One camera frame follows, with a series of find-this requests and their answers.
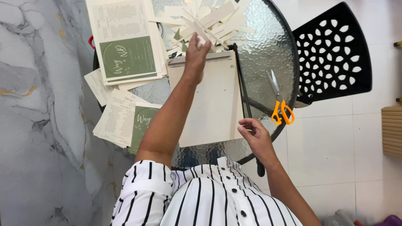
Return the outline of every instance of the black chair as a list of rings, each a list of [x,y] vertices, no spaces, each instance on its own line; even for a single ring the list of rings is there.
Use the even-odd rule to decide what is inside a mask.
[[[299,62],[297,101],[311,104],[371,91],[369,50],[345,2],[293,31]]]

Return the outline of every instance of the scissors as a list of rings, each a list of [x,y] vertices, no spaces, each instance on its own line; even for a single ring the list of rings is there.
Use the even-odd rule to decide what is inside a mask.
[[[281,120],[281,118],[279,118],[279,115],[278,115],[279,104],[281,103],[280,101],[282,101],[282,104],[281,104],[282,117],[285,120],[286,124],[290,125],[295,121],[295,115],[293,114],[292,110],[286,105],[285,100],[282,98],[282,96],[279,94],[279,87],[278,87],[278,83],[275,78],[274,71],[271,69],[272,78],[269,75],[268,71],[267,71],[267,74],[268,74],[269,81],[271,82],[272,88],[275,91],[275,96],[277,98],[274,113],[272,113],[272,116],[271,116],[272,122],[277,125],[280,125],[282,123],[282,120]],[[285,113],[285,108],[287,108],[287,110],[292,115],[292,121],[289,121],[289,118],[287,117],[287,115]]]

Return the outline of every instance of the textured glass tabletop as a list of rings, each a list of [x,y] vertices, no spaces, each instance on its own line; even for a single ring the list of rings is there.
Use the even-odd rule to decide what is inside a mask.
[[[155,13],[164,11],[165,5],[184,6],[191,0],[153,0]],[[203,0],[202,5],[212,5],[213,0]],[[282,97],[287,105],[293,108],[298,90],[298,60],[291,30],[276,7],[266,0],[252,0],[244,12],[247,23],[244,27],[253,28],[256,34],[243,37],[251,53],[244,45],[239,46],[240,64],[242,67],[246,89],[249,97],[253,118],[260,119],[271,134],[272,141],[285,126],[271,122],[271,113],[275,108],[275,94],[267,77],[266,70],[274,71]],[[163,34],[173,34],[164,26]],[[134,89],[132,92],[145,100],[163,104],[170,94],[169,78],[148,83]],[[254,155],[244,139],[230,140],[219,143],[197,145],[179,148],[173,156],[172,166],[188,168],[199,164],[217,164],[216,159],[228,156],[233,161],[243,164]]]

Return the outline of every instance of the white marble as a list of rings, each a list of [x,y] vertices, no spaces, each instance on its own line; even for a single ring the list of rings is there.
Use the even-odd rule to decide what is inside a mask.
[[[109,225],[134,156],[92,135],[85,1],[0,0],[1,225]]]

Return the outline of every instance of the purple object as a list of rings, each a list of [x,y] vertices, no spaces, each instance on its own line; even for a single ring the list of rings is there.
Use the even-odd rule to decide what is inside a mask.
[[[383,222],[374,226],[402,226],[402,220],[395,215],[389,215]]]

